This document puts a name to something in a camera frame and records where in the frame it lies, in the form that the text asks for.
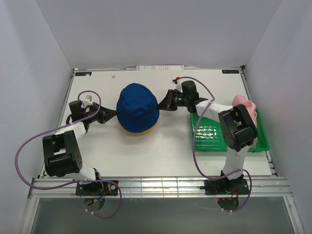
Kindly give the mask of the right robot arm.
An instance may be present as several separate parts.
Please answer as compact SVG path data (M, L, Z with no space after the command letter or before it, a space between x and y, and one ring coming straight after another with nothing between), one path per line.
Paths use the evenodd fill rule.
M212 119L220 124L221 138L227 145L226 161L220 176L205 176L202 189L208 195L237 194L240 190L251 191L251 186L244 179L243 169L246 154L258 131L247 108L243 104L228 106L217 104L215 98L200 97L196 82L192 77L174 79L174 89L168 90L165 98L158 104L157 109L176 111L178 107L187 108L188 112L199 117Z

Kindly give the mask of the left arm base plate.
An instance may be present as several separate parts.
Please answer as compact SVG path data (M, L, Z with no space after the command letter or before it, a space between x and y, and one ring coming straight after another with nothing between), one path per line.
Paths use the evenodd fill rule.
M101 196L101 195L112 195L116 196L118 194L117 185L118 180L112 180L109 182L90 182L77 184L75 195L78 196Z

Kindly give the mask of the blue beanie hat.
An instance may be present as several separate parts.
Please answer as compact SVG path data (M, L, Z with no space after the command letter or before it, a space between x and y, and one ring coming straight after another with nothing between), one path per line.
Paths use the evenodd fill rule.
M120 92L116 105L117 119L128 132L145 132L159 119L157 105L156 97L147 87L131 83Z

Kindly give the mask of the yellow bucket hat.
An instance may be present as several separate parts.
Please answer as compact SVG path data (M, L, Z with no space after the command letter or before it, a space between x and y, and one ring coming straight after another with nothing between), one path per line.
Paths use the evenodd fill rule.
M147 134L147 133L151 132L151 131L153 130L153 128L154 128L154 126L153 126L153 127L149 128L149 129L147 129L147 130L145 130L145 131L142 131L142 132L131 132L131 131L126 130L126 129L120 124L120 122L119 122L118 124L119 124L119 126L120 126L123 130L125 130L127 133L130 133L130 134L132 134L132 135L144 135L144 134Z

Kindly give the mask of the pink hat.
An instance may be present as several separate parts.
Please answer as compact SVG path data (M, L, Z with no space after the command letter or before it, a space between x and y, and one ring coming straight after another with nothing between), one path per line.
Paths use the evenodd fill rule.
M232 106L237 106L239 104L243 104L246 107L255 127L257 127L256 105L252 101L246 99L243 95L237 94L232 100Z

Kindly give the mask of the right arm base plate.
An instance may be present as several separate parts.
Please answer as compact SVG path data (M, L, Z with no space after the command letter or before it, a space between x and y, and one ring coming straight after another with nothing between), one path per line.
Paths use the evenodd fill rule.
M205 195L231 195L240 194L247 195L249 193L249 186L246 179L237 178L228 180L227 178L221 180L205 180L204 185L199 187L205 191Z

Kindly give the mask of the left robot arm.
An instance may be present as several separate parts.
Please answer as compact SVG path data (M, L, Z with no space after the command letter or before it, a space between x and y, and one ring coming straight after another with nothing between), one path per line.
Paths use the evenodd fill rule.
M67 177L78 182L78 191L87 195L106 195L116 185L101 181L95 168L83 164L78 139L88 133L90 124L105 124L117 115L117 111L100 106L90 100L69 103L71 114L66 119L69 126L42 139L44 165L49 176Z

